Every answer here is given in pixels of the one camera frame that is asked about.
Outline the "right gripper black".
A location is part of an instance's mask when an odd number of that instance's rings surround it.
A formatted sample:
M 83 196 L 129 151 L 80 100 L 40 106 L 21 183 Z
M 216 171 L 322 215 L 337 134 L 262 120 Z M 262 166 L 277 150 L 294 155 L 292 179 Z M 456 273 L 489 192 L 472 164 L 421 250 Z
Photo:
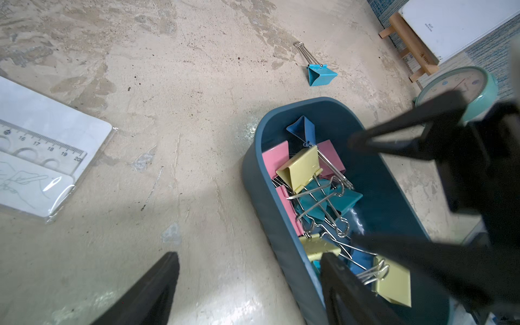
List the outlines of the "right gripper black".
M 478 213 L 493 246 L 462 246 L 402 236 L 353 234 L 352 242 L 440 284 L 473 309 L 519 308 L 519 106 L 498 102 L 460 125 L 458 90 L 348 139 L 352 150 L 435 161 L 451 211 Z

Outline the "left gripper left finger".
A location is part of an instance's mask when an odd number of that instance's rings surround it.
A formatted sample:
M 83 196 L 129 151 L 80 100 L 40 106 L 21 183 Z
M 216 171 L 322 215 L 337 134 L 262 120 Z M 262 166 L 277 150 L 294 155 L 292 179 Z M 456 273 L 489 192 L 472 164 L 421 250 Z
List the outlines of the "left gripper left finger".
M 173 305 L 180 262 L 176 252 L 165 253 L 94 324 L 167 324 Z

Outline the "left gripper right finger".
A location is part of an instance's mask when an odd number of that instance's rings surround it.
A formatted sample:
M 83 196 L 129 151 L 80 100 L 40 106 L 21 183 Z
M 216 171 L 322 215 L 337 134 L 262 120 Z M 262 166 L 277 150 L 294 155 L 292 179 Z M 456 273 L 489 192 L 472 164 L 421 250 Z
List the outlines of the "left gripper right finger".
M 329 324 L 403 324 L 334 254 L 323 254 L 321 283 Z

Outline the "teal plastic storage box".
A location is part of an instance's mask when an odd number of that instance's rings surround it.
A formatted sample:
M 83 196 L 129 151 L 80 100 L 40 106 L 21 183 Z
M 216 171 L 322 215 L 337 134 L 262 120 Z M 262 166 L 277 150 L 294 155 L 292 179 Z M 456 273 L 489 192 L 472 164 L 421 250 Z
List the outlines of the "teal plastic storage box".
M 242 181 L 276 255 L 300 312 L 308 324 L 326 324 L 322 286 L 268 175 L 264 151 L 288 142 L 293 151 L 301 141 L 287 131 L 298 118 L 307 117 L 319 141 L 330 140 L 347 169 L 347 178 L 362 194 L 355 209 L 366 233 L 429 237 L 385 161 L 347 147 L 347 139 L 363 125 L 346 105 L 330 97 L 317 97 L 268 112 L 257 126 L 252 145 L 242 162 Z

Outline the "teal binder clip front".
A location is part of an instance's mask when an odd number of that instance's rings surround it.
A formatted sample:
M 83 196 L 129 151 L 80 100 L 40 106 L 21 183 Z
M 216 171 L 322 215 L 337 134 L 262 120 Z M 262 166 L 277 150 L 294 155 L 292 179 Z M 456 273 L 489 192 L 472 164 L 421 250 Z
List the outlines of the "teal binder clip front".
M 299 223 L 311 223 L 310 218 L 320 222 L 326 219 L 336 221 L 341 216 L 340 212 L 333 207 L 331 198 L 324 199 L 336 188 L 334 181 L 312 180 L 300 192 L 301 196 L 293 200 L 297 214 L 295 219 Z

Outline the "pink binder clip back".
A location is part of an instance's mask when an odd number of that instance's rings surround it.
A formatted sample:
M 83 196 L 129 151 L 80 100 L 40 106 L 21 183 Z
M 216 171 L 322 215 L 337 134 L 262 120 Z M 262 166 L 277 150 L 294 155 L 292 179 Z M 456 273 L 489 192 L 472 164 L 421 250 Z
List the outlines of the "pink binder clip back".
M 287 214 L 287 217 L 289 221 L 291 222 L 291 225 L 293 229 L 296 232 L 296 235 L 298 237 L 303 236 L 303 228 L 301 222 L 297 221 L 297 214 L 295 212 L 295 209 L 291 203 L 290 200 L 288 200 L 288 192 L 287 189 L 284 186 L 276 187 L 276 192 L 282 201 L 282 205 L 284 207 L 285 213 Z

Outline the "pink binder clip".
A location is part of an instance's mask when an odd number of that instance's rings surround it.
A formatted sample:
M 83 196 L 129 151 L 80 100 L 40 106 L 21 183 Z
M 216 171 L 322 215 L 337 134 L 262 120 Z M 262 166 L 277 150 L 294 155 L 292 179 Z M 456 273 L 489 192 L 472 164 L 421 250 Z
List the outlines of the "pink binder clip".
M 285 213 L 287 214 L 287 217 L 289 221 L 291 222 L 291 225 L 293 229 L 296 232 L 296 235 L 298 237 L 303 236 L 303 228 L 301 222 L 297 221 L 297 214 L 295 212 L 295 209 L 291 203 L 290 200 L 288 200 L 288 192 L 287 189 L 284 186 L 276 187 L 276 192 L 282 201 L 282 205 L 284 207 Z
M 262 153 L 262 159 L 269 178 L 273 180 L 278 176 L 277 170 L 289 161 L 289 145 L 288 141 L 281 142 L 273 148 Z
M 317 146 L 320 167 L 323 169 L 320 177 L 329 180 L 337 176 L 347 188 L 354 190 L 353 184 L 345 176 L 346 169 L 332 142 L 328 139 Z

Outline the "mint green tape roll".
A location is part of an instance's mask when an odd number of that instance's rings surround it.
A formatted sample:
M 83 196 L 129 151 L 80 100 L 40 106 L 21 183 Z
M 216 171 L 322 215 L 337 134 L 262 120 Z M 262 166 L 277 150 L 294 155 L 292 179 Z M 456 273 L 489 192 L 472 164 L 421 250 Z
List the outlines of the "mint green tape roll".
M 467 102 L 467 108 L 460 122 L 482 119 L 498 100 L 498 81 L 483 68 L 466 66 L 440 75 L 430 82 L 414 99 L 419 106 L 448 91 L 459 91 Z

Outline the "yellow binder clip back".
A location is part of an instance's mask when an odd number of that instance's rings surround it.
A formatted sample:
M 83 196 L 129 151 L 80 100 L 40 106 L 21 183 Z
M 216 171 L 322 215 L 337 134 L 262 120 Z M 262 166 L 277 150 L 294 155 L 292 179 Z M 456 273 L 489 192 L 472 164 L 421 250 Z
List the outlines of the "yellow binder clip back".
M 276 174 L 295 194 L 298 194 L 322 172 L 318 147 L 312 146 L 300 150 L 282 165 Z

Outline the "blue binder clip back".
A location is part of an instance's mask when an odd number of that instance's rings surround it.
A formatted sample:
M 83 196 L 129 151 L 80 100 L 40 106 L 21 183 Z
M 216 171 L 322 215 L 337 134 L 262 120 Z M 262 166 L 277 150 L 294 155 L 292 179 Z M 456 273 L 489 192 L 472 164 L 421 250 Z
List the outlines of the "blue binder clip back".
M 306 116 L 301 116 L 293 124 L 287 126 L 286 130 L 300 139 L 306 148 L 317 145 L 315 125 Z

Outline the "blue binder clip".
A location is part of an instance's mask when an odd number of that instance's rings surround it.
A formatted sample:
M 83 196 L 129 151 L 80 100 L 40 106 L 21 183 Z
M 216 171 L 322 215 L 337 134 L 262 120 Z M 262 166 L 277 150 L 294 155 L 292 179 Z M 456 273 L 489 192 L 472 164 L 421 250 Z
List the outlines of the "blue binder clip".
M 300 139 L 306 148 L 317 145 L 315 125 L 306 116 L 301 116 L 293 124 L 287 126 L 286 130 Z
M 359 249 L 349 248 L 350 260 L 347 262 L 349 269 L 354 274 L 360 274 L 374 266 L 376 254 L 364 253 Z

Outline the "white ruler package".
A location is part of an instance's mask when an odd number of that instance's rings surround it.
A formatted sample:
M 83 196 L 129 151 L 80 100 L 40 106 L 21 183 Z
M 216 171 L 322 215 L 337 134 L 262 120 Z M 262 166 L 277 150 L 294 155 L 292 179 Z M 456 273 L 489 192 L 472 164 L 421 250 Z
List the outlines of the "white ruler package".
M 49 221 L 115 128 L 1 78 L 1 210 Z

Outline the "blue binder clip front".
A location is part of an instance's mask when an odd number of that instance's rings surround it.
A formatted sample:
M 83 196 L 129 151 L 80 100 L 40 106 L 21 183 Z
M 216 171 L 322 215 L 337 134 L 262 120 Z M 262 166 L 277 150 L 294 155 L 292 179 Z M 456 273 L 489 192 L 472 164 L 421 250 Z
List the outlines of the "blue binder clip front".
M 350 260 L 347 262 L 349 269 L 354 274 L 360 274 L 374 266 L 376 254 L 364 253 L 359 249 L 349 248 Z

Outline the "yellow binder clip front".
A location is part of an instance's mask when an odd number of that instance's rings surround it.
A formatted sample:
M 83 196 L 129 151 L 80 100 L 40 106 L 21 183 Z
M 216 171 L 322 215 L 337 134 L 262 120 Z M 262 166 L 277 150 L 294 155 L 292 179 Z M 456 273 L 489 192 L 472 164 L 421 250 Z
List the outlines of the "yellow binder clip front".
M 398 306 L 412 307 L 410 271 L 397 262 L 376 255 L 373 266 L 360 272 L 357 278 L 386 301 Z

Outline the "wooden book stand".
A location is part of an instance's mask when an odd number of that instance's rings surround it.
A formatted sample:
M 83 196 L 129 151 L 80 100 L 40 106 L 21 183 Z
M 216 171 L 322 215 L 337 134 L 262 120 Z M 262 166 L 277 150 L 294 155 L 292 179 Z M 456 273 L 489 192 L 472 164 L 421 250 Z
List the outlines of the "wooden book stand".
M 437 73 L 439 65 L 436 57 L 421 41 L 399 12 L 389 18 L 390 26 L 379 33 L 380 38 L 385 39 L 393 33 L 397 33 L 404 42 L 405 48 L 399 53 L 401 58 L 411 55 L 419 64 L 420 68 L 409 76 L 414 83 L 424 74 L 431 76 Z

